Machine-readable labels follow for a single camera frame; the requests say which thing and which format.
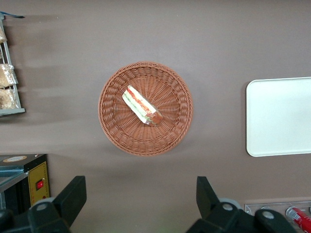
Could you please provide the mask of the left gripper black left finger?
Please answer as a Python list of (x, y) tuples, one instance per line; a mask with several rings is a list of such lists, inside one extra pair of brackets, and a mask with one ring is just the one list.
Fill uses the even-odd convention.
[(76, 176), (53, 199), (37, 202), (28, 211), (33, 233), (70, 233), (70, 227), (86, 203), (86, 178)]

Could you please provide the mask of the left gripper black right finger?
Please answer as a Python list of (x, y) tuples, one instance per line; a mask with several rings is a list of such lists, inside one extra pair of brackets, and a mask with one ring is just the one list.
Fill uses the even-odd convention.
[(221, 202), (207, 177), (198, 176), (196, 203), (201, 215), (188, 233), (253, 233), (253, 218), (234, 204)]

